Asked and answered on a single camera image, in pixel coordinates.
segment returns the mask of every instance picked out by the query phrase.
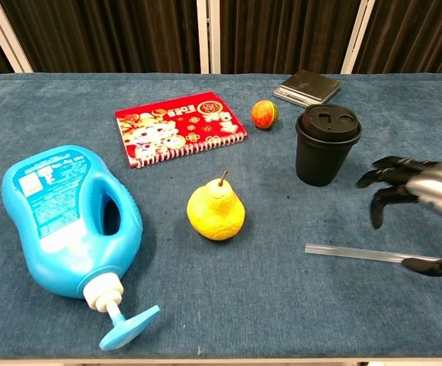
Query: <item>blue tablecloth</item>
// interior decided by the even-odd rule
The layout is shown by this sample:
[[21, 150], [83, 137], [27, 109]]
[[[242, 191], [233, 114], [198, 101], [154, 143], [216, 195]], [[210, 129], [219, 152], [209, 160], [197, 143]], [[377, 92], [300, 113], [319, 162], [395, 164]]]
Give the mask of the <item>blue tablecloth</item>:
[[[296, 118], [272, 97], [286, 75], [0, 75], [0, 184], [13, 163], [62, 144], [95, 151], [134, 196], [145, 231], [123, 278], [121, 308], [161, 315], [129, 345], [102, 352], [109, 317], [48, 293], [29, 275], [0, 188], [0, 358], [312, 358], [442, 356], [442, 278], [401, 265], [304, 253], [304, 243], [442, 256], [442, 218], [418, 205], [368, 207], [357, 190], [387, 155], [442, 160], [442, 75], [335, 75], [331, 103], [350, 108], [364, 134], [338, 177], [314, 188], [295, 174]], [[114, 111], [215, 91], [248, 130], [242, 143], [130, 169]], [[275, 101], [271, 131], [251, 106]], [[200, 185], [229, 170], [245, 204], [242, 231], [217, 244], [190, 226]]]

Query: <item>pear stem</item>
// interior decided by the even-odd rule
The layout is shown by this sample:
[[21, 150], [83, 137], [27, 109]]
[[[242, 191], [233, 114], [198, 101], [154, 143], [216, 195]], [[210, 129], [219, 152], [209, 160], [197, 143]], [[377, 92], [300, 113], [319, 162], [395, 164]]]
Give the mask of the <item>pear stem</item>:
[[220, 187], [223, 186], [223, 181], [224, 181], [224, 177], [226, 177], [226, 174], [228, 174], [228, 171], [227, 171], [227, 170], [224, 171], [223, 176], [221, 177], [221, 180], [220, 180], [219, 183], [218, 183], [218, 185], [219, 185]]

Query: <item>blue detergent bottle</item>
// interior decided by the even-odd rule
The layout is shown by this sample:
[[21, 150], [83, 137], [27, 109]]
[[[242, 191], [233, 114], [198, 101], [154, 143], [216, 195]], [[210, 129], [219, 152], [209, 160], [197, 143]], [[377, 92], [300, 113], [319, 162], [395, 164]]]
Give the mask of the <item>blue detergent bottle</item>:
[[118, 308], [120, 278], [138, 252], [143, 225], [134, 199], [99, 156], [72, 145], [31, 156], [5, 173], [2, 200], [35, 281], [109, 313], [114, 327], [103, 350], [127, 344], [159, 314], [154, 306], [125, 320]]

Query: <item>red notebook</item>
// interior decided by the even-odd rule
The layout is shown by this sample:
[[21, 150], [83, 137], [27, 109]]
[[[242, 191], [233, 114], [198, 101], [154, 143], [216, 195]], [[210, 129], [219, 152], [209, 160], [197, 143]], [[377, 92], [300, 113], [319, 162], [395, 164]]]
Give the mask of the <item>red notebook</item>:
[[247, 133], [213, 92], [115, 113], [132, 168], [243, 141]]

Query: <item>black coffee cup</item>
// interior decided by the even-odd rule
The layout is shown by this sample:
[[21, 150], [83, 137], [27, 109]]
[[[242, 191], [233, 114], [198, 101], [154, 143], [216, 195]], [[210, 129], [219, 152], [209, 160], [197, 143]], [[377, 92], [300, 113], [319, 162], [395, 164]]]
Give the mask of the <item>black coffee cup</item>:
[[334, 104], [313, 104], [297, 118], [296, 172], [301, 181], [321, 187], [338, 174], [361, 137], [355, 114]]

